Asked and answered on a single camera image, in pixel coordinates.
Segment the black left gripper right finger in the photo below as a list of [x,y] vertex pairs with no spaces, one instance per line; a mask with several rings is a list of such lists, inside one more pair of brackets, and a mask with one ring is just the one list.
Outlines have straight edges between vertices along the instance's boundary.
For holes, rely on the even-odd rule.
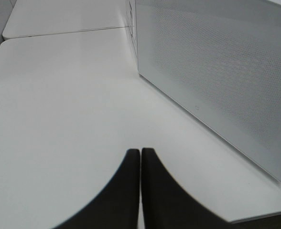
[[153,148],[141,151],[141,195],[147,229],[232,229],[192,198],[167,171]]

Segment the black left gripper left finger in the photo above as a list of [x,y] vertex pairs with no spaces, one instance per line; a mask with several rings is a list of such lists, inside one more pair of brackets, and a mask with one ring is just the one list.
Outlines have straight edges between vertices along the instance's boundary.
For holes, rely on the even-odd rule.
[[140,151],[129,149],[100,193],[57,229],[136,229],[140,202]]

